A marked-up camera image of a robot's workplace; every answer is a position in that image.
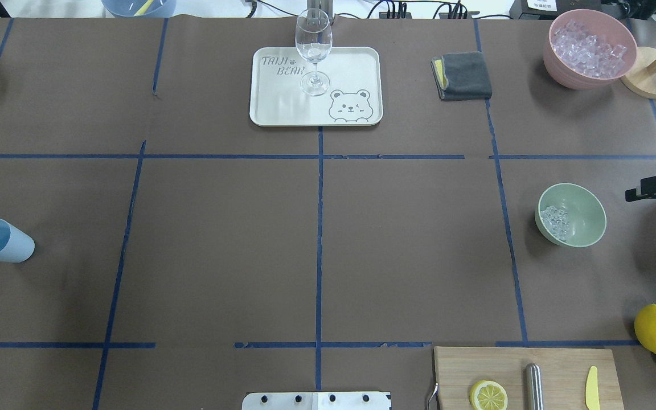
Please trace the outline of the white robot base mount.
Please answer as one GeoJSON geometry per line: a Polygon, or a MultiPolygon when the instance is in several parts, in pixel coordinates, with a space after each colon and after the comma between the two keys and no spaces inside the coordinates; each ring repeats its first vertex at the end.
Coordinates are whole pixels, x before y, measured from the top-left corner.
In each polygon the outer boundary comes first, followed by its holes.
{"type": "Polygon", "coordinates": [[[380,391],[253,392],[242,409],[391,409],[391,394],[380,391]]]}

